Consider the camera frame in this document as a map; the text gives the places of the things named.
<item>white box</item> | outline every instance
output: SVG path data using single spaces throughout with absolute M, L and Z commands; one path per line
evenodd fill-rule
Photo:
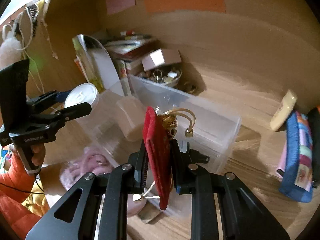
M 179 51 L 175 49 L 158 49 L 142 60 L 145 71 L 179 62 L 181 57 Z

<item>black cable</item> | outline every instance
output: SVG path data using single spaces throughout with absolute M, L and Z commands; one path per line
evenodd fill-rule
M 42 190 L 42 192 L 44 192 L 44 190 L 39 186 L 39 184 L 38 184 L 38 181 L 37 181 L 37 175 L 35 174 L 35 180 L 36 180 L 36 184 L 37 184 L 37 186 L 39 187 L 39 189 L 41 189 Z
M 8 185 L 6 185 L 6 184 L 3 184 L 3 183 L 1 183 L 1 182 L 0 182 L 0 184 L 3 185 L 3 186 L 5 186 L 5 187 L 9 187 L 9 188 L 12 188 L 12 189 L 14 189 L 14 190 L 16 190 L 16 191 L 20 191 L 20 192 L 23 192 L 23 193 L 44 195 L 44 193 L 37 193 L 37 192 L 29 192 L 29 191 L 20 190 L 20 189 L 17 189 L 17 188 L 15 188 L 15 187 L 11 187 L 11 186 L 8 186 Z

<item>red pouch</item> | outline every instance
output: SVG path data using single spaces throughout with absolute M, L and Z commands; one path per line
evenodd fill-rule
M 143 140 L 160 196 L 160 209 L 166 210 L 171 189 L 170 145 L 167 132 L 152 107 L 147 108 Z

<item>wooden surface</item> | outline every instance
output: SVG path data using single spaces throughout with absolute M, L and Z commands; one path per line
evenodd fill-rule
M 298 95 L 307 111 L 320 103 L 320 25 L 304 0 L 225 0 L 226 14 L 176 11 L 147 14 L 143 0 L 137 6 L 107 16 L 105 0 L 50 0 L 46 22 L 59 60 L 52 57 L 46 31 L 40 24 L 28 53 L 40 66 L 45 91 L 68 90 L 84 82 L 73 62 L 72 37 L 100 29 L 110 33 L 134 29 L 158 38 L 163 48 L 178 49 L 183 60 L 182 82 L 197 85 L 200 96 L 237 111 L 242 119 L 239 137 L 224 171 L 234 172 L 257 195 L 294 239 L 320 203 L 319 191 L 311 203 L 291 201 L 278 192 L 274 174 L 284 144 L 284 132 L 273 133 L 271 116 L 288 88 Z M 26 15 L 22 24 L 28 33 Z M 32 81 L 28 95 L 39 92 Z M 47 146 L 47 164 L 71 160 L 82 154 L 90 140 L 73 122 L 59 131 Z M 50 202 L 63 189 L 58 182 L 60 166 L 41 174 Z M 128 220 L 136 239 L 189 239 L 190 217 L 162 218 L 144 225 Z
M 320 204 L 320 192 L 314 191 L 311 203 L 297 203 L 278 191 L 280 182 L 275 175 L 275 170 L 283 149 L 285 131 L 274 133 L 268 125 L 272 117 L 270 113 L 276 111 L 280 98 L 261 92 L 249 84 L 244 86 L 240 80 L 212 75 L 210 71 L 201 74 L 210 85 L 200 96 L 237 109 L 243 119 L 239 135 L 233 145 L 231 158 L 223 173 L 234 172 L 277 218 L 291 239 L 295 239 Z M 73 140 L 85 136 L 83 131 L 79 131 L 74 129 L 69 136 L 64 133 L 63 137 L 51 143 L 48 155 L 55 156 L 59 160 L 63 159 L 59 157 L 59 152 L 54 151 L 54 145 L 60 149 L 64 146 L 68 147 L 73 157 L 77 154 L 81 155 L 82 151 L 72 152 L 72 146 L 79 142 L 79 140 L 77 143 Z M 59 172 L 54 167 L 57 170 L 60 168 L 57 165 L 53 166 L 52 170 L 49 166 L 41 172 L 44 190 L 50 204 L 57 200 L 57 195 L 64 193 L 58 183 Z M 191 217 L 171 218 L 161 215 L 156 221 L 156 223 L 144 225 L 137 217 L 129 218 L 129 234 L 133 239 L 145 240 L 190 238 Z

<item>metal bead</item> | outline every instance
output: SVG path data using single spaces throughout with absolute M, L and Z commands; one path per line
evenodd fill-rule
M 226 173 L 226 177 L 227 179 L 230 179 L 230 180 L 233 180 L 236 178 L 235 174 L 233 174 L 232 172 Z
M 191 164 L 188 165 L 188 168 L 189 168 L 190 170 L 192 170 L 192 171 L 195 171 L 195 170 L 198 169 L 198 165 L 195 164 L 195 163 L 191 163 Z
M 166 129 L 177 128 L 178 126 L 177 116 L 174 114 L 159 116 L 159 119 L 162 122 L 162 126 Z
M 193 137 L 193 130 L 186 129 L 185 135 L 186 135 L 186 137 L 188 137 L 188 138 Z
M 92 172 L 89 172 L 87 174 L 85 174 L 84 179 L 85 180 L 90 180 L 94 178 L 94 174 Z
M 124 171 L 131 170 L 131 168 L 132 168 L 132 165 L 131 165 L 130 163 L 126 163 L 126 164 L 123 164 L 123 165 L 122 165 L 122 169 L 123 169 Z

